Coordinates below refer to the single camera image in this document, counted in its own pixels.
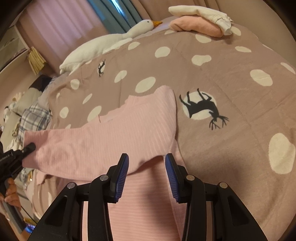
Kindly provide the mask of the person's left hand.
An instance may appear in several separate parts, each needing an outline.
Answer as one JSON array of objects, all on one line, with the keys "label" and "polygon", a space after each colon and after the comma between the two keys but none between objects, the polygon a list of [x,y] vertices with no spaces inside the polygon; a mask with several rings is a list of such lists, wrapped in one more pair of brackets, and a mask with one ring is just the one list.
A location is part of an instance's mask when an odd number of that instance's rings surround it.
[{"label": "person's left hand", "polygon": [[5,203],[7,203],[11,206],[14,206],[15,208],[17,208],[20,211],[21,210],[21,203],[20,203],[19,196],[17,194],[15,182],[12,178],[8,178],[6,181],[9,186],[6,190],[5,196],[3,196],[1,194],[1,201],[4,201]]}]

